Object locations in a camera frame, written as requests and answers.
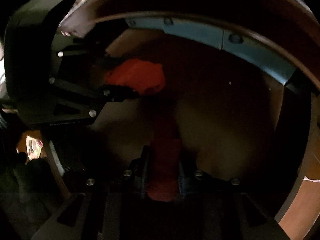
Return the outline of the maroon underwear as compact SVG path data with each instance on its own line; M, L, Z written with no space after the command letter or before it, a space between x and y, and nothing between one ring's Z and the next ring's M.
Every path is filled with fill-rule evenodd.
M147 195L152 200L160 202L178 200L181 196L178 183L180 141L159 138L154 141L152 149L154 159L151 165Z

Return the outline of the bright red underwear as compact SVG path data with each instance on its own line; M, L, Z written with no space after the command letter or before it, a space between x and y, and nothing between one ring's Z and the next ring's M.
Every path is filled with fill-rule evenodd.
M129 87L140 95L158 93L165 87L160 63L129 59L104 75L106 85Z

